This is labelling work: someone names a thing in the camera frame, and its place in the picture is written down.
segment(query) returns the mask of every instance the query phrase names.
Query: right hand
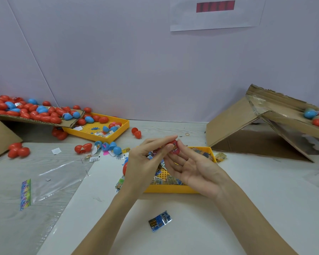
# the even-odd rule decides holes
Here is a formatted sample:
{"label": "right hand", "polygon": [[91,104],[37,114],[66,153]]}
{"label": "right hand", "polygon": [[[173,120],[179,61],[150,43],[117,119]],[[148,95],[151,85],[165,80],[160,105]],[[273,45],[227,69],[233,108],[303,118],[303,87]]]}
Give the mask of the right hand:
{"label": "right hand", "polygon": [[230,177],[218,164],[191,150],[182,141],[178,140],[177,144],[181,152],[164,157],[168,172],[200,194],[216,199]]}

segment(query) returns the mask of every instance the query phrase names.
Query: person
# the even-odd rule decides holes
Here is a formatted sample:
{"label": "person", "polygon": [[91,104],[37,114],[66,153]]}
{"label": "person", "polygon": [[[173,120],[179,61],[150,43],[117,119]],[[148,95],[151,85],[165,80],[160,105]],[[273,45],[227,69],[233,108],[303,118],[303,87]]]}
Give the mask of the person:
{"label": "person", "polygon": [[[177,135],[146,139],[140,146],[130,150],[122,188],[72,255],[109,253],[124,218],[153,180],[163,158],[172,176],[216,204],[247,254],[297,254],[219,165],[194,152],[180,140],[180,153],[170,154],[174,146],[166,143],[176,138]],[[149,151],[160,147],[160,151],[149,160]]]}

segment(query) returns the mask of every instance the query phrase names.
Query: white table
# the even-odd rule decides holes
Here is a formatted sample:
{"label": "white table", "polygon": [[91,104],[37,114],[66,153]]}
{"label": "white table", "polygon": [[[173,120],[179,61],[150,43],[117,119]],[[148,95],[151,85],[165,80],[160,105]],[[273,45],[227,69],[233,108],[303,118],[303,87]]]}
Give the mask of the white table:
{"label": "white table", "polygon": [[[185,136],[183,134],[192,128],[202,135],[205,127],[204,124],[141,121],[133,121],[130,125],[138,127],[144,138],[177,132],[179,136]],[[182,137],[187,145],[205,142],[202,136],[192,138]],[[118,144],[128,142],[133,144],[130,146],[136,146],[140,141],[125,135]],[[94,163],[38,255],[71,254],[115,196],[114,186],[121,176],[121,164],[112,157]],[[228,154],[220,166],[300,255],[319,255],[319,188],[302,178],[318,169],[319,162],[311,164]],[[164,210],[173,220],[153,233],[148,220]],[[217,208],[207,198],[199,194],[143,194],[123,222],[110,254],[164,253],[245,254]]]}

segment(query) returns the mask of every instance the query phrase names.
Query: yellow plastic basket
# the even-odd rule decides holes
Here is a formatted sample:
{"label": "yellow plastic basket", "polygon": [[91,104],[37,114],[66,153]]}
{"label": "yellow plastic basket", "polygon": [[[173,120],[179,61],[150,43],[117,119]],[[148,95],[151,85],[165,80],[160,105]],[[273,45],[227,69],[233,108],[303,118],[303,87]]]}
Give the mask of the yellow plastic basket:
{"label": "yellow plastic basket", "polygon": [[[130,127],[130,123],[129,120],[126,119],[121,119],[118,117],[113,117],[113,116],[108,116],[108,115],[100,115],[100,114],[96,114],[96,113],[91,113],[92,116],[94,115],[99,115],[100,117],[102,116],[106,116],[107,118],[109,118],[109,121],[107,123],[99,123],[99,122],[94,122],[94,123],[87,123],[85,124],[83,127],[83,129],[81,131],[77,131],[71,128],[66,128],[63,127],[63,130],[65,132],[67,132],[68,134],[72,134],[74,136],[77,137],[81,137],[84,139],[89,139],[89,140],[93,140],[93,141],[102,141],[107,142],[107,143],[111,143],[113,142],[115,139],[117,139],[123,132],[125,132],[129,127]],[[112,133],[111,135],[108,135],[107,137],[102,137],[102,136],[98,136],[95,135],[94,133],[96,132],[101,132],[103,130],[103,126],[109,126],[110,123],[112,122],[121,122],[122,126],[116,130],[114,133]]]}
{"label": "yellow plastic basket", "polygon": [[[190,147],[190,148],[197,148],[199,150],[207,152],[213,157],[213,162],[216,163],[216,159],[210,147]],[[169,172],[166,170],[162,170],[162,172],[157,177],[163,180],[166,180],[167,175],[169,175]],[[198,192],[193,190],[187,185],[151,184],[145,190],[145,193],[198,193]]]}

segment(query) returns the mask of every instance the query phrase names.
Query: blue candy wrapper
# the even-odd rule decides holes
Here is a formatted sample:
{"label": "blue candy wrapper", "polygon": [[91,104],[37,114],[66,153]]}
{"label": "blue candy wrapper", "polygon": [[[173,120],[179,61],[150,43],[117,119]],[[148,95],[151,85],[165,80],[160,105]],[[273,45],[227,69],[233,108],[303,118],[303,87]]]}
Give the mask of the blue candy wrapper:
{"label": "blue candy wrapper", "polygon": [[171,217],[167,211],[164,211],[162,214],[158,215],[157,217],[149,220],[150,227],[152,232],[157,231],[162,226],[165,226],[167,223],[171,221]]}

